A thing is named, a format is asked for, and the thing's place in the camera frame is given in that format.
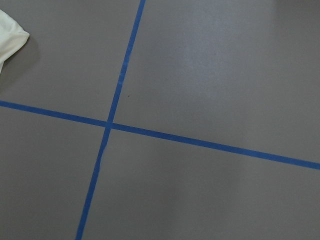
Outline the cream long-sleeve printed shirt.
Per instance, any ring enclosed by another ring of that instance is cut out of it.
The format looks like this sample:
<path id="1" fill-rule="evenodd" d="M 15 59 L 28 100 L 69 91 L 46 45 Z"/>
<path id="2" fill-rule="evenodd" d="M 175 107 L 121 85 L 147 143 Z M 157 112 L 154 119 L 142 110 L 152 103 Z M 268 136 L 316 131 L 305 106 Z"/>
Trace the cream long-sleeve printed shirt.
<path id="1" fill-rule="evenodd" d="M 0 10 L 0 71 L 4 63 L 20 50 L 28 41 L 30 34 L 3 10 Z"/>

